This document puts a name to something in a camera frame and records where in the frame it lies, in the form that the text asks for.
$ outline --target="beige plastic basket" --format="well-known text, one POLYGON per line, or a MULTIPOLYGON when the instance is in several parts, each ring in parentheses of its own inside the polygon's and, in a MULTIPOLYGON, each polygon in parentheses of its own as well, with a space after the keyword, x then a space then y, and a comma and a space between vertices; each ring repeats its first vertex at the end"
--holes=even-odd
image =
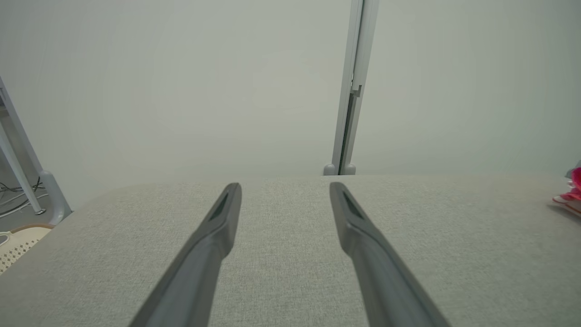
POLYGON ((54 228, 53 225, 35 223, 13 229, 10 232, 0 232, 0 239, 4 239, 6 236, 6 239, 0 243, 0 275, 33 245, 37 244, 52 228, 54 228))

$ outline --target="gray fabric surface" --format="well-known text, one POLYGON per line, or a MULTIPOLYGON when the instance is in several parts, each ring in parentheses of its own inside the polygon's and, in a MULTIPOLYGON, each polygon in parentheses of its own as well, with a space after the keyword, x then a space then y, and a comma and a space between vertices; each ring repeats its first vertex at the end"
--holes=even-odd
MULTIPOLYGON (((453 326, 578 326, 581 223, 551 176, 242 181, 212 326, 364 326, 328 183, 344 182, 453 326)), ((144 185, 78 210, 0 276, 2 326, 126 326, 224 184, 144 185)))

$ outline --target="red and white object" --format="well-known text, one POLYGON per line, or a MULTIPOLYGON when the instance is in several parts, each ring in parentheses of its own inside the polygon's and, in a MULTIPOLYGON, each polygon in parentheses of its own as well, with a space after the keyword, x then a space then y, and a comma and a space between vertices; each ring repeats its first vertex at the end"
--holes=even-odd
POLYGON ((581 168, 575 168, 571 172, 571 180, 568 184, 571 189, 567 193, 554 197, 553 202, 581 216, 581 168))

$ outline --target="white metal leg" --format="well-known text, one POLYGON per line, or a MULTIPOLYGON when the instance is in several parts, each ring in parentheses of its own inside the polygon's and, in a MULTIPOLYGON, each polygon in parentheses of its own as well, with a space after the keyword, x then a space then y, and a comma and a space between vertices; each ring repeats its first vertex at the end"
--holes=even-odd
POLYGON ((40 205, 38 204, 38 200, 34 195, 33 188, 30 186, 28 180, 26 179, 26 175, 24 174, 24 171, 22 170, 22 167, 20 166, 20 163, 16 158, 14 149, 12 148, 10 140, 8 140, 8 135, 6 135, 6 131, 4 131, 4 127, 2 126, 1 123, 0 123, 0 148, 2 148, 2 152, 4 152, 4 155, 6 155, 6 159, 8 160, 8 163, 10 164, 10 167, 12 168, 14 175, 16 175, 18 183, 20 183, 20 187, 22 187, 22 190, 28 197, 30 204, 33 206, 34 212, 37 215, 45 212, 46 209, 41 208, 40 205))

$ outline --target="white partition panel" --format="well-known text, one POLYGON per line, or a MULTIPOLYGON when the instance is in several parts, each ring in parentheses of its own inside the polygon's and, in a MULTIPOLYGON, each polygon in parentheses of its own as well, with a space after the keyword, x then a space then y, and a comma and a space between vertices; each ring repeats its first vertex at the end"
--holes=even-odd
POLYGON ((321 175, 350 0, 10 0, 0 76, 73 209, 169 180, 321 175))
POLYGON ((564 175, 580 124, 581 2, 380 3, 358 174, 564 175))

